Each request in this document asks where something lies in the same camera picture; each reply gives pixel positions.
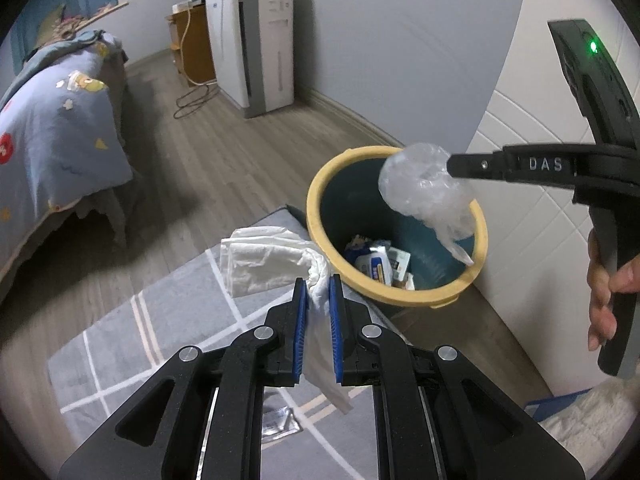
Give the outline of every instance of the small packet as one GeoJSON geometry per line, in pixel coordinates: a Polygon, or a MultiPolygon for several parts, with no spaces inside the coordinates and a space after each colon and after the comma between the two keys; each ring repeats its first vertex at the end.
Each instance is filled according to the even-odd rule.
{"type": "Polygon", "coordinates": [[[393,271],[386,252],[363,254],[356,259],[356,269],[372,280],[391,286],[393,271]]]}
{"type": "Polygon", "coordinates": [[[289,406],[262,414],[262,444],[300,431],[302,428],[289,406]]]}
{"type": "Polygon", "coordinates": [[[415,290],[414,276],[412,275],[412,273],[406,272],[404,274],[404,280],[402,280],[402,282],[394,280],[393,286],[395,288],[403,288],[404,290],[415,290]]]}
{"type": "Polygon", "coordinates": [[[395,247],[389,247],[387,254],[394,272],[394,280],[396,282],[404,282],[404,276],[409,269],[411,254],[395,247]]]}

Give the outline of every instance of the metal screw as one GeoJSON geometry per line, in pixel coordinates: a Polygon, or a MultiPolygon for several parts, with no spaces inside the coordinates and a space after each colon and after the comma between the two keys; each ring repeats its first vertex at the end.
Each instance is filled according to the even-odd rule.
{"type": "Polygon", "coordinates": [[[198,357],[198,349],[195,346],[187,346],[180,350],[178,357],[181,361],[188,363],[189,361],[193,361],[196,357],[198,357]]]}
{"type": "Polygon", "coordinates": [[[374,338],[382,334],[382,329],[378,325],[365,325],[362,327],[364,337],[374,338]]]}
{"type": "Polygon", "coordinates": [[[458,352],[451,346],[441,346],[438,348],[438,357],[443,361],[453,361],[453,359],[458,357],[458,352]]]}
{"type": "Polygon", "coordinates": [[[257,339],[268,339],[273,335],[273,328],[270,326],[259,326],[254,330],[254,336],[257,339]]]}

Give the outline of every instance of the plastic bag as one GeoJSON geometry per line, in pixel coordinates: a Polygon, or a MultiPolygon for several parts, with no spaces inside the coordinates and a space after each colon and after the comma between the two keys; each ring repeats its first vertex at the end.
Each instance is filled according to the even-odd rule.
{"type": "Polygon", "coordinates": [[[467,264],[473,260],[456,240],[473,235],[476,220],[469,209],[471,188],[447,173],[449,153],[440,146],[420,142],[390,156],[378,178],[378,188],[393,210],[413,216],[436,231],[452,256],[467,264]]]}

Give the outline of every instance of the bed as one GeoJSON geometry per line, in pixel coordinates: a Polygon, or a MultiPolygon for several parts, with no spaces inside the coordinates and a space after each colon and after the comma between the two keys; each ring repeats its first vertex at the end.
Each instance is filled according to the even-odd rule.
{"type": "Polygon", "coordinates": [[[40,49],[0,101],[0,303],[15,273],[72,213],[107,215],[125,241],[133,170],[120,134],[127,57],[86,30],[40,49]]]}

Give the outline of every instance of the wooden cabinet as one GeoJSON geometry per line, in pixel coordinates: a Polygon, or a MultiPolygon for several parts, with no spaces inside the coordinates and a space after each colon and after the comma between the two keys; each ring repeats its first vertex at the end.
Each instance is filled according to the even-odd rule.
{"type": "Polygon", "coordinates": [[[191,23],[182,47],[180,47],[180,40],[187,28],[189,18],[187,11],[182,10],[166,18],[169,22],[170,48],[174,53],[175,66],[183,79],[189,86],[193,86],[193,83],[184,77],[185,74],[197,83],[215,79],[216,71],[211,57],[205,6],[200,4],[191,8],[191,23]]]}

